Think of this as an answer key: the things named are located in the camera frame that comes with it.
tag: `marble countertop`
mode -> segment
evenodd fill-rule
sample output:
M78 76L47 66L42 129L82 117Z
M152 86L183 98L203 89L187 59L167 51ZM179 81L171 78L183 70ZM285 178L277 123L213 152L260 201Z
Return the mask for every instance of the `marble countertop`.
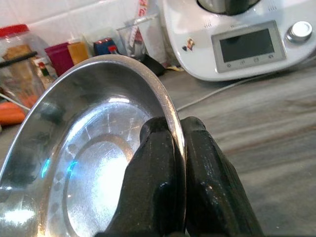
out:
M160 79L177 108L233 83L186 72ZM316 235L315 61L224 90L179 116L205 123L235 166L265 234ZM17 129L0 133L0 161Z

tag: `metal bowl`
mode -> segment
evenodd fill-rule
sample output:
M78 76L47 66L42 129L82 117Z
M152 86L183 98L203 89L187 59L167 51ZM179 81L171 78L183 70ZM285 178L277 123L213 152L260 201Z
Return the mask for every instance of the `metal bowl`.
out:
M156 116L166 117L184 159L177 113L147 67L107 55L63 74L30 111L5 158L1 236L85 237L105 230L140 129Z

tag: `white appliance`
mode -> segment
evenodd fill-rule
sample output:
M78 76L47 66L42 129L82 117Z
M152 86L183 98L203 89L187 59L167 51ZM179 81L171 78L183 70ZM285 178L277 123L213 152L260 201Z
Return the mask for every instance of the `white appliance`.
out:
M196 0L163 0L173 51L196 78L223 81L278 71L316 49L316 0L260 0L234 16Z

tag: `kitchen counter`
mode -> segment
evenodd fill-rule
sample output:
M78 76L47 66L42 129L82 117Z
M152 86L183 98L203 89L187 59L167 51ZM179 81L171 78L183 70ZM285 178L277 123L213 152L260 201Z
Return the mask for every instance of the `kitchen counter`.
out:
M160 77L177 108L233 82ZM196 116L235 166L267 235L316 235L316 62L224 90ZM18 126L0 133L0 164Z

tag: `appliance button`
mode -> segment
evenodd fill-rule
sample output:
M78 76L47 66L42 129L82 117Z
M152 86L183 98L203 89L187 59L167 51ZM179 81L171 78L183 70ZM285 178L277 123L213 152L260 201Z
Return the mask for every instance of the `appliance button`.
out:
M291 42L304 43L311 37L312 30L311 24L307 21L298 21L288 29L286 38Z

